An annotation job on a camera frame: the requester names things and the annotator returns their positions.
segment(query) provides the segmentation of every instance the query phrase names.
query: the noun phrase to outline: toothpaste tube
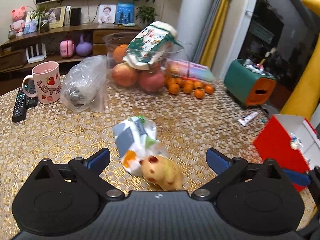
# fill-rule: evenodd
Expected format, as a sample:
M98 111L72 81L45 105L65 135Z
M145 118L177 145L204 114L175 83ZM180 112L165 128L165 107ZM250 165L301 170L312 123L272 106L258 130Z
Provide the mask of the toothpaste tube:
M252 121L255 117L257 117L258 114L259 114L258 112L253 112L246 117L240 118L238 122L243 126L246 126L250 121Z

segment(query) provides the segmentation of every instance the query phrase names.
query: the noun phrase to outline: mug handle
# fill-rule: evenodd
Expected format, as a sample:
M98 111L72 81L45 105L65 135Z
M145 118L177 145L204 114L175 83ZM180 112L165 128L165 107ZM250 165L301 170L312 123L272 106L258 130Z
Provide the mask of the mug handle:
M32 79L32 80L33 80L33 76L32 76L32 75L28 75L28 76L26 76L26 77L23 79L23 81L22 81L22 90L23 90L23 92L24 92L28 97L30 97L30 98L35 98L35 97L38 96L38 93L37 93L37 92L35 92L34 94L30 94L30 93L28 93L28 92L25 90L25 88L24 88L24 82L25 82L27 79Z

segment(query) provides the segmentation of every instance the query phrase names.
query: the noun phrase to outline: red box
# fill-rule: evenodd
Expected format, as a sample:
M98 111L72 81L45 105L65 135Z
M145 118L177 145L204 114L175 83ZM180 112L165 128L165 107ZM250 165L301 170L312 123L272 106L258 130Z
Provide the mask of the red box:
M302 141L300 149L291 147L292 135ZM316 165L320 166L320 141L308 120L301 116L274 115L253 144L263 161L275 159L282 168L305 173ZM304 189L296 184L294 186L298 191Z

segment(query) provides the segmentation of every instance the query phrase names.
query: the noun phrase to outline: gray curtain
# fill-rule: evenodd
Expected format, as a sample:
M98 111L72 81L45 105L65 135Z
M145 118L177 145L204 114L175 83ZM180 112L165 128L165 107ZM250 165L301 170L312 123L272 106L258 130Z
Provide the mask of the gray curtain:
M221 0L214 0L214 2L212 4L212 7L211 7L211 10L210 10L207 22L206 22L206 24L204 26L204 31L202 32L200 41L199 41L198 46L197 46L196 53L195 53L195 55L193 57L193 60L192 60L192 62L194 62L194 63L199 63L199 61L201 59L202 52L203 52L205 44L207 42L211 27L213 25L213 21L214 21L214 19L216 17L217 11L218 11L219 6L220 6L220 3L221 3Z

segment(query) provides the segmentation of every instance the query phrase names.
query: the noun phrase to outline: table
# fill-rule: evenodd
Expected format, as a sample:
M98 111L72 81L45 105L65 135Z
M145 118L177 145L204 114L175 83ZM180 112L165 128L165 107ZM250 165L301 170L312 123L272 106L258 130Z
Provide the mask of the table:
M80 156L87 158L97 150L108 147L110 165L101 177L120 188L154 190L143 178L132 177L122 168L112 127L135 115L144 115L157 124L158 138L163 141L173 160L180 164L189 192L213 179L216 175L208 167L205 154L215 147L228 157L241 156L252 163L261 159L252 145L265 118L259 116L246 127L237 119L253 112L242 109L227 93L222 81L214 83L215 92L198 100L180 93L161 96L142 92L115 91L109 88L109 111L76 114L61 101L50 105L38 104L28 110L24 121L13 123L12 109L17 90L0 97L0 239L10 239L18 231L11 213L11 204L28 175L45 157L54 163L67 163ZM308 190L301 193L305 214L304 226L314 202Z

